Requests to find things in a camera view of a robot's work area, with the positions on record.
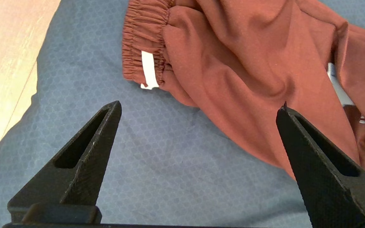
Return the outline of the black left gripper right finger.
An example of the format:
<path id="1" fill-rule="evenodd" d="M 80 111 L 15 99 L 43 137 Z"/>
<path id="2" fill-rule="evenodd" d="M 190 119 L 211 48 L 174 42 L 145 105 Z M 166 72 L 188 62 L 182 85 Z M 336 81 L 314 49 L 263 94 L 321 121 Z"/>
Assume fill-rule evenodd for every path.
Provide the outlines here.
<path id="1" fill-rule="evenodd" d="M 365 228 L 365 170 L 296 110 L 276 124 L 314 228 Z"/>

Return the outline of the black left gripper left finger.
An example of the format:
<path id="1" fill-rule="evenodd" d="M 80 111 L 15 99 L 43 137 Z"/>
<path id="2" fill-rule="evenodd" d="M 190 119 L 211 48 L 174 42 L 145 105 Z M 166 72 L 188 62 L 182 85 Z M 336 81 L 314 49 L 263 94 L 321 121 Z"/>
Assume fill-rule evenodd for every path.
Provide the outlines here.
<path id="1" fill-rule="evenodd" d="M 97 199 L 122 115 L 104 105 L 8 202 L 12 224 L 99 224 Z"/>

